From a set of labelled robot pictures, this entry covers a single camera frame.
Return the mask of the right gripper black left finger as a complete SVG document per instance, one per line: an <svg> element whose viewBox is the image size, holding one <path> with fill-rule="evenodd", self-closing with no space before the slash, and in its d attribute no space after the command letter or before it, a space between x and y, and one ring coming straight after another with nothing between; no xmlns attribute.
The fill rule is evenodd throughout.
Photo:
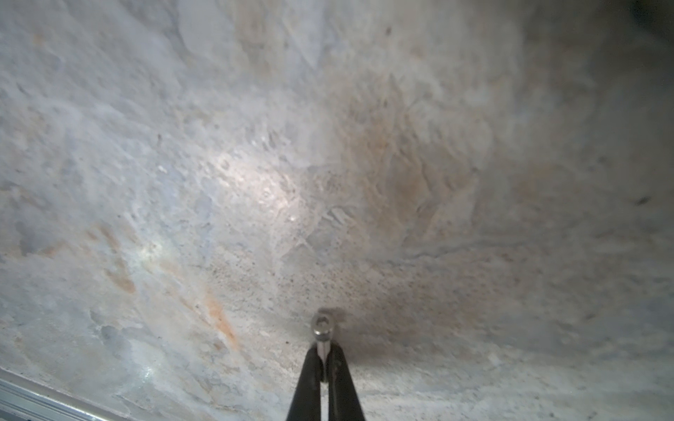
<svg viewBox="0 0 674 421"><path fill-rule="evenodd" d="M287 421L321 421L322 375L323 362L313 345L306 353Z"/></svg>

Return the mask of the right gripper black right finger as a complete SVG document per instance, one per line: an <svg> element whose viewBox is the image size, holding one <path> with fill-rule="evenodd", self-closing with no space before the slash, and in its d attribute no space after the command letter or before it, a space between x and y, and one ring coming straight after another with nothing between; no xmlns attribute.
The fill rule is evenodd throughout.
<svg viewBox="0 0 674 421"><path fill-rule="evenodd" d="M365 421L349 365L342 348L333 343L326 360L328 382L328 420Z"/></svg>

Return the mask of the tiny silver screw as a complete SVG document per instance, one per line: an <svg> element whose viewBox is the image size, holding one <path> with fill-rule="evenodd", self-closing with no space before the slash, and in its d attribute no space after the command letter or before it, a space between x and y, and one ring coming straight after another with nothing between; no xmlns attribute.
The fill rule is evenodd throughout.
<svg viewBox="0 0 674 421"><path fill-rule="evenodd" d="M336 323L333 316L327 312L316 312L312 318L312 334L317 348L317 354L322 363L321 382L328 382L328 356L331 352L333 334Z"/></svg>

